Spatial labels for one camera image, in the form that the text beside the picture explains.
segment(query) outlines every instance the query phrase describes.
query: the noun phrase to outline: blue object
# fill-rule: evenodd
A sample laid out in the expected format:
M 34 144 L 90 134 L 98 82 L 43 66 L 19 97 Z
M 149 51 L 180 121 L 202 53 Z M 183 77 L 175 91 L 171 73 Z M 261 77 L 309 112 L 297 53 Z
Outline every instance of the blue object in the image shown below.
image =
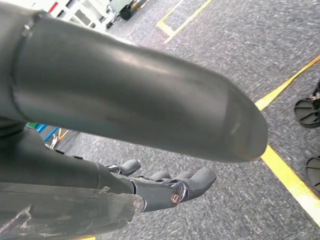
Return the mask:
M 54 135 L 55 132 L 57 132 L 59 129 L 59 127 L 54 128 L 51 133 L 49 133 L 48 136 L 46 136 L 43 141 L 47 142 L 49 140 L 52 135 Z

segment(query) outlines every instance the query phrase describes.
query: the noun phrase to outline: robotic hand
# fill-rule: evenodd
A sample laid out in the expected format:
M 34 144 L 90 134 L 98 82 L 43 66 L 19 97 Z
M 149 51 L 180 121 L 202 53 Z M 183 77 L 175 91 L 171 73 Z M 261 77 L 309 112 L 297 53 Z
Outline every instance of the robotic hand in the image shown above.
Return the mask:
M 166 171 L 158 171 L 149 177 L 129 177 L 141 167 L 137 160 L 106 167 L 115 177 L 132 184 L 134 194 L 143 199 L 143 212 L 169 209 L 179 203 L 200 197 L 212 186 L 217 178 L 214 172 L 206 167 L 201 168 L 195 174 L 184 171 L 174 178 L 171 178 Z

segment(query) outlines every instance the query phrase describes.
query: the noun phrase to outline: yellow tape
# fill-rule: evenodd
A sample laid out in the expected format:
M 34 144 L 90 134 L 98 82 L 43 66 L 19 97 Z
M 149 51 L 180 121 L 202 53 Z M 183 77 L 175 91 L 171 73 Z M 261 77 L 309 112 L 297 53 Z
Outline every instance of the yellow tape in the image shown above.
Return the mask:
M 162 21 L 158 21 L 155 26 L 158 27 L 159 29 L 164 31 L 165 34 L 167 34 L 168 36 L 172 36 L 174 34 L 174 31 L 172 30 L 170 26 L 162 22 Z
M 174 10 L 176 10 L 177 7 L 179 7 L 180 4 L 182 4 L 183 0 L 180 0 L 178 3 L 174 5 L 173 8 L 170 9 L 167 14 L 165 14 L 164 17 L 162 17 L 159 22 L 163 22 L 166 18 L 169 17 L 170 14 L 173 13 Z
M 320 60 L 320 55 L 309 62 L 303 69 L 298 71 L 291 78 L 282 83 L 276 89 L 264 96 L 255 105 L 260 111 L 267 107 L 277 96 L 283 92 L 297 76 L 309 69 L 315 63 Z M 312 218 L 320 227 L 320 200 L 311 191 L 304 182 L 300 180 L 291 168 L 287 165 L 284 160 L 278 156 L 270 146 L 267 146 L 266 152 L 261 158 L 277 178 L 278 178 L 285 188 L 287 188 L 294 199 L 296 199 L 303 209 Z
M 192 20 L 195 19 L 196 16 L 198 16 L 202 10 L 204 10 L 206 7 L 208 7 L 208 5 L 209 5 L 212 1 L 213 0 L 207 0 L 206 2 L 205 2 L 204 4 L 202 4 L 201 7 L 198 8 L 196 11 L 195 11 L 192 15 L 188 17 L 188 19 L 186 19 L 185 22 L 183 22 L 180 27 L 178 27 L 177 30 L 175 30 L 174 34 L 169 36 L 164 43 L 165 44 L 168 44 L 168 42 L 170 42 L 171 40 L 172 40 L 173 38 L 174 38 L 177 34 L 178 34 L 180 31 L 181 31 L 182 29 L 183 29 L 184 27 L 186 27 L 187 24 L 189 24 Z
M 264 108 L 266 108 L 266 106 L 269 105 L 271 102 L 275 100 L 276 97 L 278 97 L 279 94 L 283 92 L 285 89 L 286 89 L 291 83 L 292 83 L 297 76 L 299 76 L 299 75 L 302 74 L 303 72 L 309 69 L 309 67 L 318 62 L 318 60 L 320 60 L 320 55 L 317 56 L 316 58 L 309 62 L 308 65 L 306 65 L 306 66 L 303 67 L 303 69 L 298 71 L 297 73 L 294 74 L 291 78 L 282 83 L 282 85 L 280 85 L 280 86 L 275 88 L 275 90 L 267 94 L 266 96 L 264 96 L 264 97 L 258 100 L 257 102 L 255 103 L 255 105 L 260 111 L 263 110 Z
M 270 146 L 261 158 L 320 227 L 320 200 Z

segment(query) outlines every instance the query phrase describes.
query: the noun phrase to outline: gray carpet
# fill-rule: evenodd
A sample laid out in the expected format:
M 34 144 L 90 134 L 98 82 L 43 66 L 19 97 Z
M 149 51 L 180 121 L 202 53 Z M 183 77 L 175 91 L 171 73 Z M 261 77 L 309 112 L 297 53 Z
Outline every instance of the gray carpet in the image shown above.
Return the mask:
M 128 22 L 110 33 L 168 52 L 232 79 L 257 101 L 320 54 L 320 2 L 317 0 L 214 0 L 168 44 L 155 27 L 178 0 L 150 0 Z M 176 29 L 205 0 L 185 0 L 165 22 Z M 317 64 L 297 78 L 263 111 L 269 143 L 303 180 L 303 165 L 320 155 L 320 129 L 306 129 L 294 106 L 310 94 Z M 261 160 L 209 162 L 116 140 L 74 134 L 62 145 L 69 155 L 100 163 L 138 159 L 150 175 L 172 175 L 206 166 L 217 180 L 203 197 L 177 208 L 144 213 L 115 233 L 117 240 L 320 240 L 320 229 Z

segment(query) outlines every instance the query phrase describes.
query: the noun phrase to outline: black wheel base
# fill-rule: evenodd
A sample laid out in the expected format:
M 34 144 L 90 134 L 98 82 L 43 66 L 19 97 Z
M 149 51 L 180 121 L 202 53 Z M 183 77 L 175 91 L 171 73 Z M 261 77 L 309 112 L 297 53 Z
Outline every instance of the black wheel base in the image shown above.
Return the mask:
M 123 20 L 128 21 L 132 17 L 132 12 L 129 7 L 127 6 L 120 11 L 120 16 Z
M 306 166 L 306 176 L 316 190 L 320 192 L 320 156 L 308 160 Z
M 294 106 L 294 114 L 297 120 L 305 128 L 320 127 L 319 110 L 315 109 L 309 98 L 297 102 Z

